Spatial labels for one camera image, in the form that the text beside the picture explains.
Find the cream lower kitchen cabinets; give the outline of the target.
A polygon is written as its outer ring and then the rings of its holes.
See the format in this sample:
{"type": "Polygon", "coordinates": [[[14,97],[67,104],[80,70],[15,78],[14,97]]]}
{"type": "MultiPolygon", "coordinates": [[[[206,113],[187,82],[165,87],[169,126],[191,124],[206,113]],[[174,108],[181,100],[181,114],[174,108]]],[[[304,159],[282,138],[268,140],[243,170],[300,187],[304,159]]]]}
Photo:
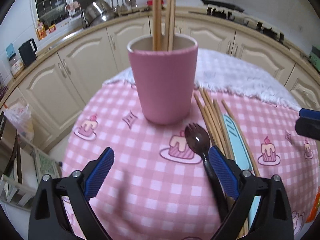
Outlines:
{"type": "MultiPolygon", "coordinates": [[[[216,50],[264,68],[302,107],[319,109],[319,74],[299,50],[242,25],[212,16],[178,13],[177,32],[216,50]]],[[[40,55],[10,85],[1,101],[28,103],[34,144],[48,151],[63,139],[102,83],[129,66],[127,44],[151,33],[149,13],[121,17],[65,38],[40,55]]]]}

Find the chopstick in cup leftmost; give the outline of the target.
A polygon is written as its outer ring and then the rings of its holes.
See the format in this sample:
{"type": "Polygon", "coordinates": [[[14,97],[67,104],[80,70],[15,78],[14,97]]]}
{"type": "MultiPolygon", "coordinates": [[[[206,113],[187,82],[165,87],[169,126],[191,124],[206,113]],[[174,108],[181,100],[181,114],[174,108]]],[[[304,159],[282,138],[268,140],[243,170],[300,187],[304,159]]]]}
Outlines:
{"type": "Polygon", "coordinates": [[[152,29],[152,49],[157,51],[157,0],[152,0],[152,19],[153,19],[153,29],[152,29]]]}

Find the black electric kettle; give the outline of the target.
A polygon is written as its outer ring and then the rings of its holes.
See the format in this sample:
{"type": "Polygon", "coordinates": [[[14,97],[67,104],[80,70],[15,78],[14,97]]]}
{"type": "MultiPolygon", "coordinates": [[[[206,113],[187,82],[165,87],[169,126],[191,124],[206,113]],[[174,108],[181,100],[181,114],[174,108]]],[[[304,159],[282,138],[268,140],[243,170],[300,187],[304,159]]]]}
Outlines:
{"type": "Polygon", "coordinates": [[[37,58],[37,46],[33,38],[24,42],[18,50],[25,67],[29,67],[37,58]]]}

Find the green appliance on counter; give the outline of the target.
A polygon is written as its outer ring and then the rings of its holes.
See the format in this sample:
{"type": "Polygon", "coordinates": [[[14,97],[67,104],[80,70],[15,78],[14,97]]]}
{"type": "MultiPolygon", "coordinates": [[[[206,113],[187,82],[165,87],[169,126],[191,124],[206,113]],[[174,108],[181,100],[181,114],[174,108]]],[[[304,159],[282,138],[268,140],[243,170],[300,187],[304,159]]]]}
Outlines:
{"type": "Polygon", "coordinates": [[[320,49],[319,46],[312,46],[312,50],[309,55],[309,62],[314,66],[316,70],[320,72],[320,49]]]}

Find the chopstick pile on table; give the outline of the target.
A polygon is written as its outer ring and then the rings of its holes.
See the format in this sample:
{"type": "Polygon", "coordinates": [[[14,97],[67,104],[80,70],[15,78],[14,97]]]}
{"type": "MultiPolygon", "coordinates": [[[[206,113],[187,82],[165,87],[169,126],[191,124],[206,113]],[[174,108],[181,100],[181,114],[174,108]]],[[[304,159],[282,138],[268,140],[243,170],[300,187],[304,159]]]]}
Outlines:
{"type": "MultiPolygon", "coordinates": [[[[204,103],[201,103],[199,97],[194,93],[194,99],[198,105],[201,115],[204,119],[207,131],[209,132],[209,137],[212,145],[217,145],[222,149],[222,153],[227,157],[234,159],[234,153],[231,146],[231,141],[227,134],[227,128],[223,120],[222,112],[219,103],[216,99],[211,99],[208,92],[202,88],[199,88],[199,92],[202,96],[204,103]]],[[[240,133],[240,138],[242,138],[245,149],[247,150],[250,163],[252,164],[253,173],[256,176],[260,176],[259,169],[256,165],[255,159],[253,157],[252,151],[247,143],[247,140],[240,129],[240,125],[234,117],[232,111],[229,109],[227,103],[221,101],[225,110],[227,111],[229,117],[233,119],[235,125],[240,133]]]]}

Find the orange snack box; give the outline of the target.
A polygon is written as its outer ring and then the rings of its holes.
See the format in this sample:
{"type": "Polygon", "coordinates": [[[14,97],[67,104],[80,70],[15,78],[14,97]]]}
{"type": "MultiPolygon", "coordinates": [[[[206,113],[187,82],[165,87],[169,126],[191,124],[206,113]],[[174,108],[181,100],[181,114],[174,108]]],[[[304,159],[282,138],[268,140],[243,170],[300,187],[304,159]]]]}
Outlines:
{"type": "Polygon", "coordinates": [[[51,34],[54,31],[56,31],[56,25],[53,24],[46,29],[45,24],[39,19],[37,20],[36,32],[38,40],[44,39],[47,35],[51,34]]]}

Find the pink checkered tablecloth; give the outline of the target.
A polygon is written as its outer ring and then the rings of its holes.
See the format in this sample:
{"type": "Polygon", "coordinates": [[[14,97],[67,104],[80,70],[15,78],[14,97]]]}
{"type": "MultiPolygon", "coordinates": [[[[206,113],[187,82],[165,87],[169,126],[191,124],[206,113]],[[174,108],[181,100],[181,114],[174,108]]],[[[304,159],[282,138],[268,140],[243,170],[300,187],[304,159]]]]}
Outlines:
{"type": "MultiPolygon", "coordinates": [[[[222,113],[232,113],[260,175],[280,175],[299,233],[318,190],[319,142],[295,132],[295,99],[263,69],[208,49],[198,52],[196,85],[222,113]]],[[[90,201],[113,239],[210,239],[217,230],[219,213],[202,161],[184,137],[192,122],[204,125],[196,102],[175,125],[148,122],[130,69],[99,85],[84,107],[68,140],[63,175],[113,148],[114,164],[90,201]]]]}

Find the black gas stove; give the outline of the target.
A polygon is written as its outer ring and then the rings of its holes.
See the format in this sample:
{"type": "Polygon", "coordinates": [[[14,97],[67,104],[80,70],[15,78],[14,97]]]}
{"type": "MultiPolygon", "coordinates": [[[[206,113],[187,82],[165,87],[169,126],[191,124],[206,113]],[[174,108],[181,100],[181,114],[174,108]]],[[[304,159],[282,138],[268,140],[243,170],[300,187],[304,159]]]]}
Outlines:
{"type": "Polygon", "coordinates": [[[206,14],[209,16],[228,20],[266,35],[273,40],[283,44],[284,34],[279,29],[272,27],[272,25],[260,20],[254,16],[245,13],[241,7],[225,2],[215,0],[200,0],[203,5],[207,6],[206,14]]]}

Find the white plastic bag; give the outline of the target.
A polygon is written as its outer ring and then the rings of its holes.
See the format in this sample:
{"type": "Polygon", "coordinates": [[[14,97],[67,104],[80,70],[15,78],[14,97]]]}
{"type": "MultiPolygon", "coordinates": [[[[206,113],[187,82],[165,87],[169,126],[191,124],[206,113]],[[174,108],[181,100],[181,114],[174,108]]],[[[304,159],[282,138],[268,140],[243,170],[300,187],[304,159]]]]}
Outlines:
{"type": "Polygon", "coordinates": [[[7,119],[16,127],[19,134],[25,139],[33,141],[34,128],[30,105],[17,102],[4,110],[7,119]]]}

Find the dark brown spork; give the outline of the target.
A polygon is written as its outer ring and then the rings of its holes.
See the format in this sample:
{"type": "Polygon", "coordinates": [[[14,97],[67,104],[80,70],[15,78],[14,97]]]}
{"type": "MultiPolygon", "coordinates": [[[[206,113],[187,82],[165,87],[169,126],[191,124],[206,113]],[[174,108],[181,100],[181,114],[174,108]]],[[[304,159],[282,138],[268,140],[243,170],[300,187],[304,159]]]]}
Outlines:
{"type": "Polygon", "coordinates": [[[196,123],[188,124],[185,127],[184,134],[189,148],[202,159],[208,181],[215,197],[220,222],[222,223],[228,215],[228,205],[219,179],[209,162],[210,137],[206,130],[196,123]]]}

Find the jar with blue lid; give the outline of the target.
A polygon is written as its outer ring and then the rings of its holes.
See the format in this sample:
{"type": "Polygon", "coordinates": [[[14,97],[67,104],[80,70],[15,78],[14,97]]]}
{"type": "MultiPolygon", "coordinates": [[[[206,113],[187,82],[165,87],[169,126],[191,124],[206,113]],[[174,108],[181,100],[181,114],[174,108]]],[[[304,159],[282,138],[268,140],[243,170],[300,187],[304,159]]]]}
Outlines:
{"type": "Polygon", "coordinates": [[[25,66],[16,54],[13,44],[9,44],[6,48],[7,57],[10,64],[10,70],[14,78],[17,78],[25,69],[25,66]]]}

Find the steel pot on counter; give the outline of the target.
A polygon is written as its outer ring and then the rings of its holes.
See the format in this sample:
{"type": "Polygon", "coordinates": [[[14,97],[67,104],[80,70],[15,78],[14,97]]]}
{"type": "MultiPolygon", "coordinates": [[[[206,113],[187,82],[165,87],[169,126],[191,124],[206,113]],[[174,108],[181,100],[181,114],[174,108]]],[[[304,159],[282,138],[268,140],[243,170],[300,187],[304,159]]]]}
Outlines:
{"type": "Polygon", "coordinates": [[[90,27],[116,18],[116,13],[106,1],[97,0],[82,12],[82,18],[85,26],[90,27]]]}

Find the pink utensil cup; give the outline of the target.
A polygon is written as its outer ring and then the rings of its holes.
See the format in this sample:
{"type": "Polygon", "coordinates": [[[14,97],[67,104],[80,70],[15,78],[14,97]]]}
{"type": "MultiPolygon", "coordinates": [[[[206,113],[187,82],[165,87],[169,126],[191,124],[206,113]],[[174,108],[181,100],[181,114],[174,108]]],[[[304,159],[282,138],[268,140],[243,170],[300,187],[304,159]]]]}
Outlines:
{"type": "Polygon", "coordinates": [[[127,44],[140,105],[147,120],[171,125],[188,115],[198,48],[197,41],[184,34],[175,34],[172,51],[154,51],[151,35],[140,36],[127,44]]]}

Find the light blue chopstick sleeve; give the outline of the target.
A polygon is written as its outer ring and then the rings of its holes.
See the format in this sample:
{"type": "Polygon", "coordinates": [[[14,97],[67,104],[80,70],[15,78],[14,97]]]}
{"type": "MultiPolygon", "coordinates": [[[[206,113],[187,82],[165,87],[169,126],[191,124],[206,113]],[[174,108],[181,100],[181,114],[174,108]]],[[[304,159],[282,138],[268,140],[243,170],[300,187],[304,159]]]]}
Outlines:
{"type": "MultiPolygon", "coordinates": [[[[238,128],[236,127],[235,122],[227,114],[223,114],[223,120],[226,126],[226,130],[231,142],[231,147],[234,154],[234,160],[241,170],[249,170],[254,174],[252,163],[249,159],[249,154],[244,144],[244,141],[240,135],[238,128]]],[[[252,223],[255,219],[255,215],[258,210],[260,203],[260,196],[256,196],[253,200],[251,209],[248,215],[248,227],[251,228],[252,223]]]]}

